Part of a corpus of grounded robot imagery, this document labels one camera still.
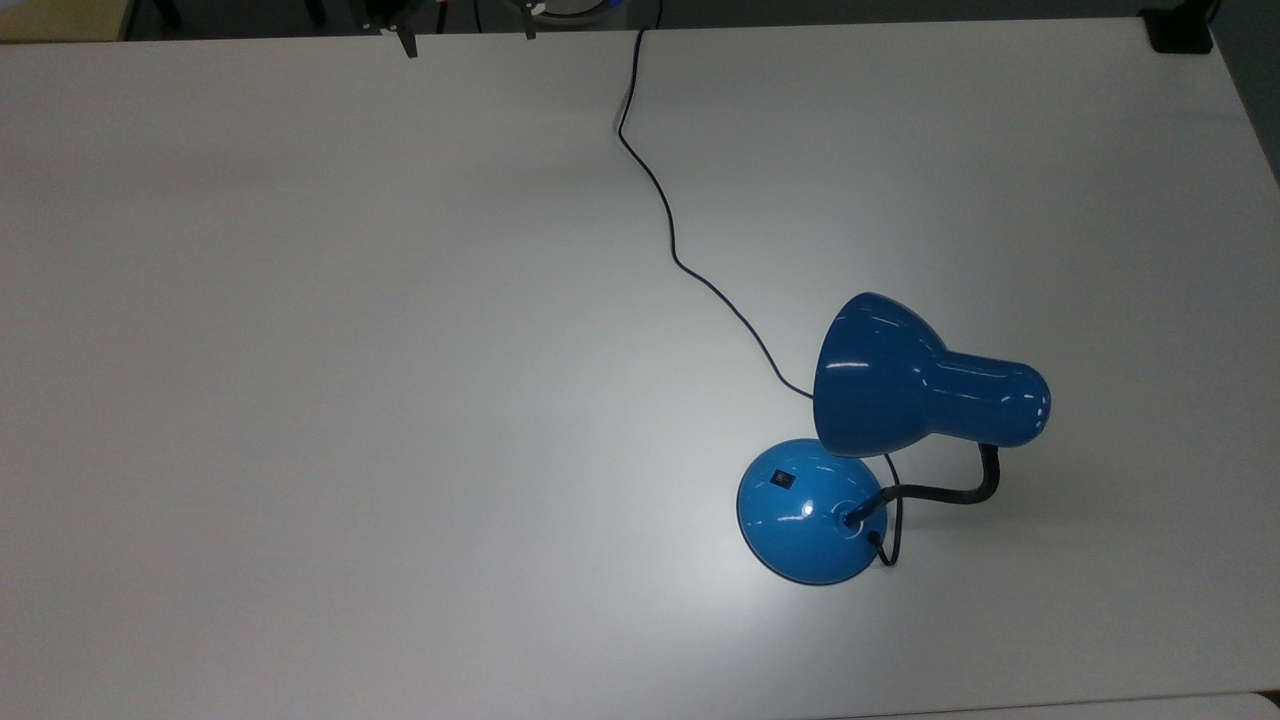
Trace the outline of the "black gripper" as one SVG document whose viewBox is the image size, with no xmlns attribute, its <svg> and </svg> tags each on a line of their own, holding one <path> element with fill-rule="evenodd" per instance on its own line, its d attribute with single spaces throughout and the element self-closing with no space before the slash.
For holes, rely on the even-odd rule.
<svg viewBox="0 0 1280 720">
<path fill-rule="evenodd" d="M 447 1 L 362 1 L 362 29 L 392 31 L 410 59 L 419 56 L 412 20 L 428 4 Z M 517 9 L 526 40 L 538 36 L 536 22 L 547 12 L 545 1 L 508 1 Z"/>
</svg>

